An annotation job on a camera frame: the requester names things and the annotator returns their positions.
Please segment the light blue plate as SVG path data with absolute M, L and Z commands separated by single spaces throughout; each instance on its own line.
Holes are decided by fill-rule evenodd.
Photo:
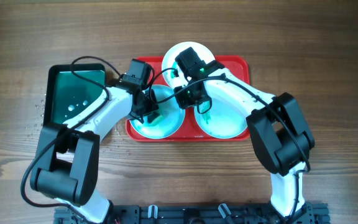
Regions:
M 154 125 L 130 120 L 131 127 L 141 136 L 149 139 L 163 139 L 179 130 L 185 119 L 185 110 L 181 109 L 175 97 L 158 104 L 162 119 Z
M 239 137 L 247 128 L 245 119 L 222 101 L 212 99 L 212 107 L 200 114 L 194 109 L 198 126 L 208 135 L 218 139 Z

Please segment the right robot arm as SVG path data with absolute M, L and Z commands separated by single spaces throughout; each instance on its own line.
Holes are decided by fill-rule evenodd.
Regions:
M 175 62 L 186 86 L 174 89 L 180 107 L 199 107 L 205 101 L 222 101 L 247 123 L 259 162 L 272 178 L 270 203 L 288 223 L 294 222 L 305 201 L 302 175 L 311 169 L 308 161 L 314 137 L 296 99 L 289 93 L 264 93 L 235 77 L 222 63 L 206 63 L 193 47 L 182 50 Z

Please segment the green yellow sponge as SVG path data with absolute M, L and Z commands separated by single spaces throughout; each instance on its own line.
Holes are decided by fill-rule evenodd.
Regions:
M 162 119 L 162 115 L 159 112 L 154 111 L 150 113 L 146 118 L 147 118 L 146 121 L 147 124 L 154 125 L 155 123 L 158 123 Z

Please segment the white plate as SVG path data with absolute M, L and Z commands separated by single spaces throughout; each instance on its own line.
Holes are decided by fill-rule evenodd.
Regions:
M 177 77 L 173 74 L 174 70 L 167 70 L 163 72 L 163 78 L 165 82 L 172 89 L 178 86 L 185 86 L 188 83 L 184 77 L 183 72 L 177 65 L 175 58 L 179 55 L 179 53 L 189 47 L 192 47 L 193 50 L 198 54 L 199 58 L 204 60 L 205 63 L 210 63 L 215 59 L 213 53 L 207 47 L 197 42 L 181 42 L 174 45 L 167 51 L 162 60 L 162 70 L 165 70 L 166 68 L 175 68 L 178 70 Z

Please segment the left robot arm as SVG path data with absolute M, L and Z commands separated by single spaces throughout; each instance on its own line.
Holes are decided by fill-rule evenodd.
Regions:
M 28 182 L 32 190 L 55 199 L 54 207 L 66 207 L 83 222 L 119 223 L 112 201 L 96 190 L 99 145 L 120 119 L 143 123 L 158 109 L 151 89 L 154 75 L 149 64 L 133 59 L 113 86 L 86 78 L 102 93 L 75 117 L 62 124 L 49 122 L 42 128 L 35 158 L 22 178 L 22 198 L 33 207 L 41 207 L 26 196 Z

